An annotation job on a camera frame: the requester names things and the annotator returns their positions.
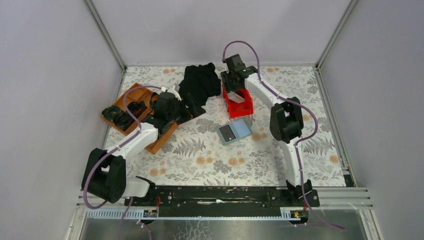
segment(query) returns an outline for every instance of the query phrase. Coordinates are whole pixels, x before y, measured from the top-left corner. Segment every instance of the red box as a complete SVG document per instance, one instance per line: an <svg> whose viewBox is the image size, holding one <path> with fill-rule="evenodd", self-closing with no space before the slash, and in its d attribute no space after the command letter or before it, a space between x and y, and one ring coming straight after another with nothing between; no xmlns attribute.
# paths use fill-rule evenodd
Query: red box
<svg viewBox="0 0 424 240"><path fill-rule="evenodd" d="M252 97L246 88L242 88L235 92L236 94L244 98L244 102L241 103L237 103L228 98L224 85L222 85L222 93L227 104L227 111L229 113L229 117L231 119L253 114Z"/></svg>

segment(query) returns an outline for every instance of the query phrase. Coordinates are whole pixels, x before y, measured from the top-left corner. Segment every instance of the white wall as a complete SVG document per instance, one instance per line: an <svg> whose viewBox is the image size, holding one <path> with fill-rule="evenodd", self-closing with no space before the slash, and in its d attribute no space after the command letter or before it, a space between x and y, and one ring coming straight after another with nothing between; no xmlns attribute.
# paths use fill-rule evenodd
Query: white wall
<svg viewBox="0 0 424 240"><path fill-rule="evenodd" d="M0 3L0 239L63 239L119 78L82 0Z"/></svg>
<svg viewBox="0 0 424 240"><path fill-rule="evenodd" d="M215 62L244 40L263 64L315 63L349 0L94 0L127 65ZM230 47L256 62L246 46Z"/></svg>
<svg viewBox="0 0 424 240"><path fill-rule="evenodd" d="M386 240L423 239L424 1L359 1L322 73Z"/></svg>

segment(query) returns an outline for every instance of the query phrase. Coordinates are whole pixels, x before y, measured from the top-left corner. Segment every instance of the black cloth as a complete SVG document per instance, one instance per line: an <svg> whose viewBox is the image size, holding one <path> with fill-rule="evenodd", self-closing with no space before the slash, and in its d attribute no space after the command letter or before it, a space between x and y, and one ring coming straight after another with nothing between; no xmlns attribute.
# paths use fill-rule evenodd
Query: black cloth
<svg viewBox="0 0 424 240"><path fill-rule="evenodd" d="M221 94L221 80L215 73L215 65L191 65L185 67L184 80L179 84L179 95L184 99L191 94L199 106L204 106L209 97Z"/></svg>

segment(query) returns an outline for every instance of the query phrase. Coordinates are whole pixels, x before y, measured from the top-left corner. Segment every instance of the floral pattern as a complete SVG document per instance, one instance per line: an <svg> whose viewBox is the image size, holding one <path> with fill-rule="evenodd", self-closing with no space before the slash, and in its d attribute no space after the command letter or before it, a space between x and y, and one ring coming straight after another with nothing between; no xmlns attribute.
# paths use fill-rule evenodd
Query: floral pattern
<svg viewBox="0 0 424 240"><path fill-rule="evenodd" d="M124 93L134 83L169 87L179 84L184 67L129 67L122 86ZM216 72L224 71L217 66ZM316 115L319 130L302 143L304 172L314 186L345 186L341 165L310 66L261 67L261 75L281 93L298 97ZM269 130L270 110L252 95L254 114L245 116L253 134L223 146L217 126L230 121L221 96L210 97L204 115L180 126L155 154L142 150L127 166L127 176L148 178L158 185L285 186L283 152ZM314 120L303 111L303 135L314 130ZM124 137L111 128L106 147Z"/></svg>

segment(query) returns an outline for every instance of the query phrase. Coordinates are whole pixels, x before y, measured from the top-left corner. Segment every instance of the tabletop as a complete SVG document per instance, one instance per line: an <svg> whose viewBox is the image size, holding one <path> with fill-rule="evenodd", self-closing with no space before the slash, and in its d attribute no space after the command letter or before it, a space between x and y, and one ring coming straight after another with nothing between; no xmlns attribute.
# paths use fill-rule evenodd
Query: tabletop
<svg viewBox="0 0 424 240"><path fill-rule="evenodd" d="M184 78L182 66L129 67L121 93L134 83L169 87ZM216 73L224 71L216 67ZM320 92L311 66L261 67L261 76L281 93L297 97L310 108L319 123L317 134L301 144L304 173L313 186L345 186L339 157L331 134ZM206 186L285 186L286 165L279 143L269 130L270 110L254 95L254 114L245 116L253 134L222 145L216 128L232 121L222 94L210 97L206 113L178 126L174 134L155 154L142 150L135 159L127 159L127 176L145 177L157 185ZM314 120L302 111L303 136L314 130ZM124 135L111 128L106 147Z"/></svg>

